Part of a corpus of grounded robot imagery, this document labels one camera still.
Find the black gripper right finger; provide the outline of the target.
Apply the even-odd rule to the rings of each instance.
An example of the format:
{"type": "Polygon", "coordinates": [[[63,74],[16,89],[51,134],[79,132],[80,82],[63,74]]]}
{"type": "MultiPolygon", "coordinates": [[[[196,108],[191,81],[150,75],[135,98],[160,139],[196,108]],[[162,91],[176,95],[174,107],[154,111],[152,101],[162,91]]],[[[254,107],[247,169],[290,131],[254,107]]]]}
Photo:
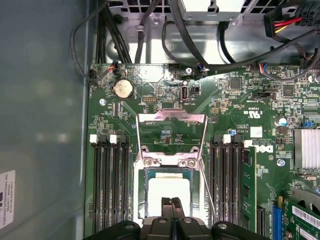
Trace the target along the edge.
{"type": "Polygon", "coordinates": [[[218,221],[211,228],[200,219],[184,214],[181,200],[172,199],[173,216],[177,219],[177,232],[181,240],[266,240],[265,236],[227,221],[218,221]]]}

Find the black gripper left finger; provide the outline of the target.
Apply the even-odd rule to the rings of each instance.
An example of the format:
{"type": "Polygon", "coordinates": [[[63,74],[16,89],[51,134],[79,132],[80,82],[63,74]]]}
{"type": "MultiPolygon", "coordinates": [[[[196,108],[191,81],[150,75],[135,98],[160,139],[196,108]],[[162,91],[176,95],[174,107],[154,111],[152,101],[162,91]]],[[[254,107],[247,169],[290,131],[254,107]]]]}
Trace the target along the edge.
{"type": "Polygon", "coordinates": [[[161,216],[144,219],[143,225],[124,220],[105,228],[86,240],[171,240],[173,235],[173,221],[169,213],[172,212],[172,200],[168,197],[161,199],[161,216]]]}

